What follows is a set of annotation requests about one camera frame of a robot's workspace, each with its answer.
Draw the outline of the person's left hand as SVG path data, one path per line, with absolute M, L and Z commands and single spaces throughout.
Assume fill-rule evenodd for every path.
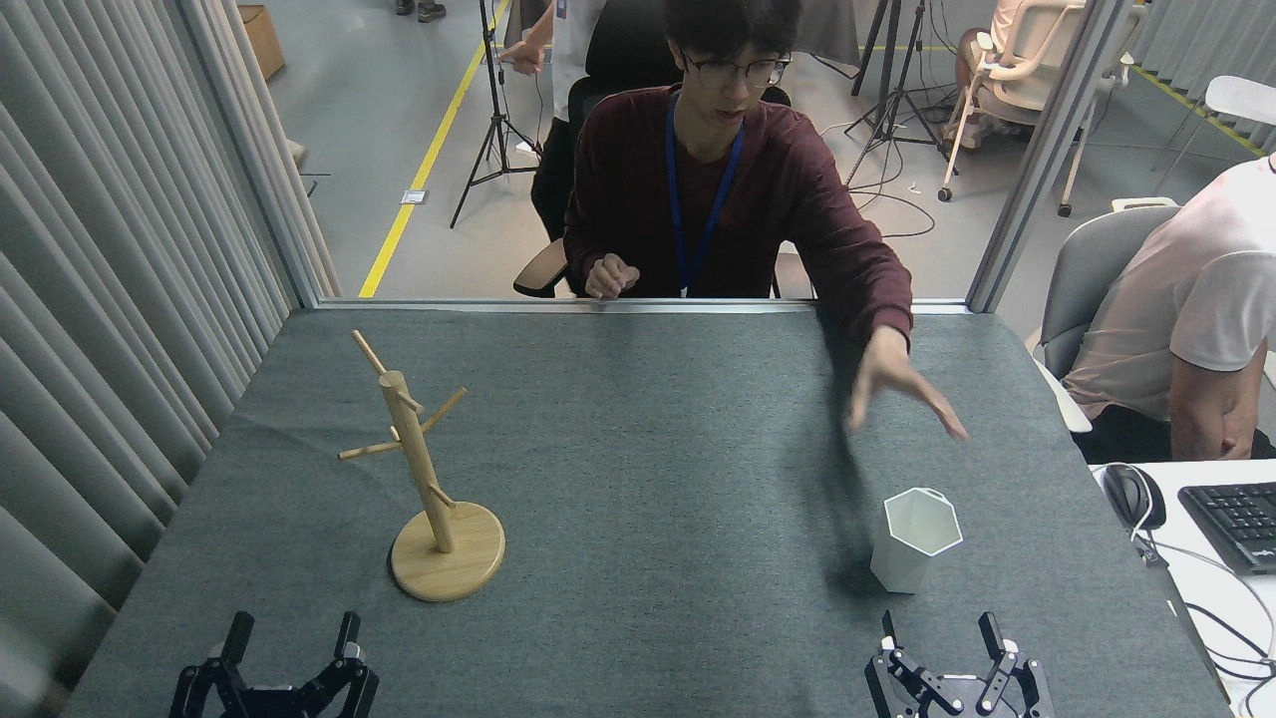
M 898 392 L 920 400 L 935 414 L 944 431 L 958 441 L 967 441 L 968 432 L 947 397 L 912 369 L 909 339 L 894 326 L 875 326 L 866 341 L 855 383 L 849 394 L 847 427 L 851 431 L 866 423 L 866 409 L 880 390 Z

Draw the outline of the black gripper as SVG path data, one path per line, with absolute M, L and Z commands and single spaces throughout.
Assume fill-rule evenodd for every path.
M 1044 664 L 1030 658 L 1000 631 L 993 612 L 977 619 L 991 668 L 939 676 L 920 664 L 897 641 L 892 613 L 880 616 L 879 648 L 866 662 L 865 678 L 879 717 L 1057 717 Z M 1022 707 L 1007 698 L 1018 685 Z
M 188 664 L 179 673 L 168 717 L 203 717 L 205 699 L 214 689 L 222 717 L 319 717 L 345 691 L 338 717 L 369 717 L 379 686 L 376 673 L 362 659 L 357 645 L 360 617 L 343 613 L 333 661 L 299 691 L 292 686 L 248 687 L 240 663 L 249 645 L 255 619 L 237 610 L 225 641 L 203 664 Z

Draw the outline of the person's right hand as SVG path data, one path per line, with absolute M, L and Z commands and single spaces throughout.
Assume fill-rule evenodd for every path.
M 586 292 L 591 298 L 619 298 L 623 292 L 632 289 L 639 277 L 641 272 L 637 267 L 629 265 L 619 255 L 609 253 L 597 259 L 590 268 L 586 277 Z

